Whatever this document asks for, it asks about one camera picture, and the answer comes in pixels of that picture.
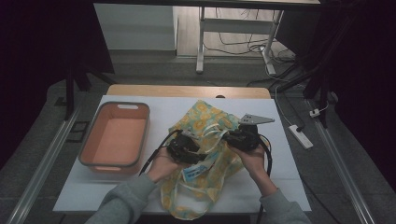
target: hand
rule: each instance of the hand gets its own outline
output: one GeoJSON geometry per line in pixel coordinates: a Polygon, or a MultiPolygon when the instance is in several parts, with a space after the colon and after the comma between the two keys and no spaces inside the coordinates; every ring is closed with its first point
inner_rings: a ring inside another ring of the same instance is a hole
{"type": "Polygon", "coordinates": [[[229,149],[235,152],[244,163],[245,168],[254,180],[260,190],[262,196],[268,196],[277,191],[275,184],[271,181],[270,177],[264,168],[264,148],[258,145],[254,150],[249,152],[241,151],[235,147],[228,145],[229,149]]]}
{"type": "Polygon", "coordinates": [[[168,154],[166,147],[162,147],[148,170],[148,177],[154,183],[157,183],[180,167],[182,166],[174,162],[172,157],[168,154]]]}

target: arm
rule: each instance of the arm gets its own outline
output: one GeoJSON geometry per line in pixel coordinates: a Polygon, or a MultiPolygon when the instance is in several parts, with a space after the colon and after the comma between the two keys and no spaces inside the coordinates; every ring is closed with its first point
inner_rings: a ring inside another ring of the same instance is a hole
{"type": "Polygon", "coordinates": [[[166,148],[161,148],[148,173],[111,190],[103,199],[99,210],[86,223],[135,223],[148,204],[150,193],[157,187],[156,183],[178,167],[168,156],[166,148]]]}
{"type": "Polygon", "coordinates": [[[229,148],[241,158],[262,194],[260,202],[267,214],[265,223],[311,223],[300,205],[296,202],[289,202],[266,173],[262,146],[249,152],[231,146],[229,148]]]}

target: white wall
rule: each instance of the white wall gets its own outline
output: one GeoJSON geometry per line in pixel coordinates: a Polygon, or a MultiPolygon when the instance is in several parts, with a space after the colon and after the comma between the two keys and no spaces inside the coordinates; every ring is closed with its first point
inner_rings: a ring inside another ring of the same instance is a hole
{"type": "Polygon", "coordinates": [[[173,7],[94,6],[108,49],[176,49],[173,7]]]}

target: gray sleeve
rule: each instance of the gray sleeve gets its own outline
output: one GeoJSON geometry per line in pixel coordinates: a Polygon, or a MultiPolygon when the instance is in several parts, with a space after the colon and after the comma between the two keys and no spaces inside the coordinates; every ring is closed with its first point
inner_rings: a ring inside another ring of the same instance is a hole
{"type": "Polygon", "coordinates": [[[119,184],[105,196],[99,210],[86,223],[135,223],[156,187],[146,174],[119,184]]]}
{"type": "Polygon", "coordinates": [[[300,205],[296,202],[289,202],[280,189],[267,197],[261,197],[260,203],[262,203],[267,214],[264,218],[265,223],[311,223],[300,205]]]}

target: white power strip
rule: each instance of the white power strip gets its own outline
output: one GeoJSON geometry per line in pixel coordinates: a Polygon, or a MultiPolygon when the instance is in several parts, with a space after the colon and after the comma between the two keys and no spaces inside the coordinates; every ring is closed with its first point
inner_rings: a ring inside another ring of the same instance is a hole
{"type": "Polygon", "coordinates": [[[297,125],[294,124],[289,126],[289,130],[305,149],[309,149],[313,146],[311,141],[309,141],[309,139],[305,136],[303,132],[297,132],[297,125]]]}

